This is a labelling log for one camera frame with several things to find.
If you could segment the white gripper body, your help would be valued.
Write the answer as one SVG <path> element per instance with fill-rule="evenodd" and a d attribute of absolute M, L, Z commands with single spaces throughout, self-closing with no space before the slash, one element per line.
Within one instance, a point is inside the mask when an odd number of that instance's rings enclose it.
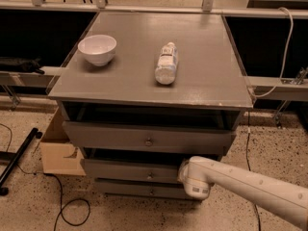
<path fill-rule="evenodd" d="M 184 160 L 179 169 L 178 169 L 178 176 L 177 180 L 183 184 L 183 186 L 187 185 L 187 180 L 188 180 L 188 169 L 189 169 L 189 161 Z"/>

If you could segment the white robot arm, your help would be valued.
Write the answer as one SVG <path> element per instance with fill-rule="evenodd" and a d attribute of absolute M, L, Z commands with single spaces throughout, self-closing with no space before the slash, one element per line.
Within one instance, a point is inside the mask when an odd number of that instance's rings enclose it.
<path fill-rule="evenodd" d="M 302 231 L 308 231 L 308 189 L 209 158 L 193 156 L 178 170 L 187 195 L 209 197 L 213 184 L 260 206 Z"/>

